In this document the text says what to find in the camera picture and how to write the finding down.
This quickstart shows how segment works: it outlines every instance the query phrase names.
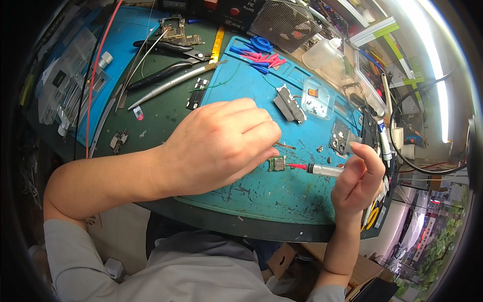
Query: shirt sleeve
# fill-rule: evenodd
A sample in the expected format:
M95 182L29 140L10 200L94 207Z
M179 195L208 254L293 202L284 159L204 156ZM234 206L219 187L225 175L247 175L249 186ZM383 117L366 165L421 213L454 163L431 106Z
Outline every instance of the shirt sleeve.
M60 219L44 222L45 248L52 282L66 301L105 301L118 284L109 277L90 238L81 227Z
M306 302L344 302L345 288L340 285L324 285L315 288Z

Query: mesh grille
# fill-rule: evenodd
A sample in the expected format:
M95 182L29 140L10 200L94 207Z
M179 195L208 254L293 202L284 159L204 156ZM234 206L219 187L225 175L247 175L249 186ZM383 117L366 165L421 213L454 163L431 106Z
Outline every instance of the mesh grille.
M278 2L265 3L250 27L254 34L292 53L320 31L320 26L294 9Z

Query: right hand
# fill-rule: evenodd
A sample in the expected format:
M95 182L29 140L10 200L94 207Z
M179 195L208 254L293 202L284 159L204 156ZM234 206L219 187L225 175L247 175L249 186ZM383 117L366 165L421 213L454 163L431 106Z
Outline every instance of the right hand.
M368 145L351 143L352 155L332 188L336 220L360 217L382 189L385 166Z
M252 99L212 103L181 121L169 139L156 147L154 184L171 196L206 193L230 185L268 158L281 131Z

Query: yellow ruler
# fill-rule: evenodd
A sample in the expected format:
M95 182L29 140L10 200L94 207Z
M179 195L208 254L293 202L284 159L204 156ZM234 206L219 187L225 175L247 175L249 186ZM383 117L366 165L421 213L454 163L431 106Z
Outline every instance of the yellow ruler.
M218 31L216 32L216 37L214 39L213 49L212 49L212 59L210 60L211 63L218 62L218 57L220 56L220 49L221 49L221 42L223 41L223 36L225 34L225 28L220 26Z

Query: red syringe tip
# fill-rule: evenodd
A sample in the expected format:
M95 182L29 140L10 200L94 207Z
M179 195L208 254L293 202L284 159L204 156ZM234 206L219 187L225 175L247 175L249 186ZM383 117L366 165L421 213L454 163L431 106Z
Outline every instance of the red syringe tip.
M294 168L299 168L302 170L305 170L307 168L307 165L300 165L300 164L288 164L289 167L294 167Z

